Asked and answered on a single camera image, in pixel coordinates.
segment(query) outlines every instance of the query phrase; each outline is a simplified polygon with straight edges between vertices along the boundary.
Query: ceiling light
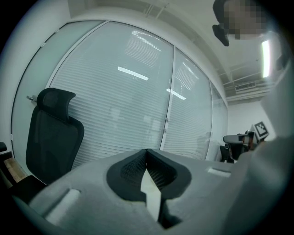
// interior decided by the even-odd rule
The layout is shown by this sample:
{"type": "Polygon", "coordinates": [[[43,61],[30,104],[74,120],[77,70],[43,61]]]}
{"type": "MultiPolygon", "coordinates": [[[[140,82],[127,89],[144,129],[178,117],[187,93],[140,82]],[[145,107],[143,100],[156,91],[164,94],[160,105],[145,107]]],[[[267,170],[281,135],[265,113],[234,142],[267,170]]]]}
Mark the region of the ceiling light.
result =
{"type": "Polygon", "coordinates": [[[183,96],[181,96],[180,94],[174,92],[173,90],[171,91],[171,93],[172,93],[173,95],[179,97],[179,98],[182,99],[182,100],[185,100],[185,99],[186,99],[185,97],[183,97],[183,96]]]}
{"type": "Polygon", "coordinates": [[[263,77],[266,78],[270,75],[271,69],[271,55],[270,55],[270,42],[269,40],[262,43],[263,51],[263,77]]]}
{"type": "Polygon", "coordinates": [[[136,77],[138,77],[138,78],[141,78],[141,79],[143,79],[143,80],[145,80],[145,81],[147,81],[149,78],[147,78],[147,77],[145,77],[145,76],[143,76],[143,75],[141,75],[141,74],[139,74],[139,73],[136,73],[136,72],[133,72],[133,71],[131,71],[131,70],[128,70],[128,69],[125,69],[125,68],[122,68],[122,67],[118,67],[118,70],[119,71],[122,71],[122,72],[124,72],[124,73],[128,73],[128,74],[130,74],[130,75],[134,75],[134,76],[136,76],[136,77]]]}

